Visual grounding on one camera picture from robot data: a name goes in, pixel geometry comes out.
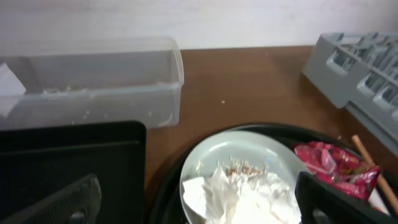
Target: crumpled paper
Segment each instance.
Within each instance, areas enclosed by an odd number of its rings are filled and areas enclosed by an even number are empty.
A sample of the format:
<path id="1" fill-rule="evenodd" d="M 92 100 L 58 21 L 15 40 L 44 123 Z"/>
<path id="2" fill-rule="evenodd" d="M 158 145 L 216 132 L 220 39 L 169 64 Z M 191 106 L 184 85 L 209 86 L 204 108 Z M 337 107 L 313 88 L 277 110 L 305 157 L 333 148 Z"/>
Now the crumpled paper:
<path id="1" fill-rule="evenodd" d="M 226 176 L 218 167 L 211 177 L 183 182 L 184 202 L 207 224 L 298 224 L 301 214 L 293 190 L 277 174 Z"/>

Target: wooden table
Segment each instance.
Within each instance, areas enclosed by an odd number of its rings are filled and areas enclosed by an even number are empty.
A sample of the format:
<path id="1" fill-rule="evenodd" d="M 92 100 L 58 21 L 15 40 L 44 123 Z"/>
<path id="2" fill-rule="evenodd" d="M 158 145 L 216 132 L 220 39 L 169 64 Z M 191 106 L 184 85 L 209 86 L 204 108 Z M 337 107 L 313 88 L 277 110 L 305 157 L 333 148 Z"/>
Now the wooden table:
<path id="1" fill-rule="evenodd" d="M 183 50 L 180 122 L 148 130 L 146 212 L 172 164 L 199 139 L 250 122 L 314 129 L 343 141 L 356 133 L 376 163 L 398 172 L 398 158 L 347 111 L 336 109 L 300 72 L 312 47 Z"/>

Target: gray crate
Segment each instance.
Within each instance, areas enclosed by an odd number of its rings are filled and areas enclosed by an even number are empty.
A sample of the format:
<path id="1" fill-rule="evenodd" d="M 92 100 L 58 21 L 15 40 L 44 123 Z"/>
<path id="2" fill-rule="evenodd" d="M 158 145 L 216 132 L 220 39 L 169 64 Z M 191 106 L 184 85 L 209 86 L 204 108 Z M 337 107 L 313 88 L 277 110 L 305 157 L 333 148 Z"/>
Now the gray crate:
<path id="1" fill-rule="evenodd" d="M 398 155 L 398 34 L 322 34 L 303 74 Z"/>

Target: wall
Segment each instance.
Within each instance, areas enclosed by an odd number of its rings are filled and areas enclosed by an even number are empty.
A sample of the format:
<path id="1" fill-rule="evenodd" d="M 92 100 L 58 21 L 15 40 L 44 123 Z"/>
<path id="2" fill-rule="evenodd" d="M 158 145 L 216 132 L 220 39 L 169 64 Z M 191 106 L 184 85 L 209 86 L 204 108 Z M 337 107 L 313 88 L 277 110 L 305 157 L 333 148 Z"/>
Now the wall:
<path id="1" fill-rule="evenodd" d="M 167 35 L 183 49 L 314 44 L 398 32 L 397 0 L 0 0 L 0 43 Z"/>

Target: white plate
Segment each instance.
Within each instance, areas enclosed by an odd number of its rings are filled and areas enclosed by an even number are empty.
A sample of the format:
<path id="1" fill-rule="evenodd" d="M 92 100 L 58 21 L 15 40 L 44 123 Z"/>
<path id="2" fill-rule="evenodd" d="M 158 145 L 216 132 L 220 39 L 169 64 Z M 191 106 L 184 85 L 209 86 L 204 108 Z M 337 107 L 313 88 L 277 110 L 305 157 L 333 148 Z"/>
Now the white plate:
<path id="1" fill-rule="evenodd" d="M 267 136 L 247 131 L 228 131 L 210 136 L 192 150 L 181 171 L 180 199 L 190 223 L 201 223 L 201 217 L 183 201 L 182 182 L 198 176 L 210 176 L 218 163 L 230 166 L 230 158 L 248 161 L 259 169 L 263 169 L 265 163 L 269 172 L 278 174 L 292 189 L 299 172 L 308 171 L 293 151 Z"/>

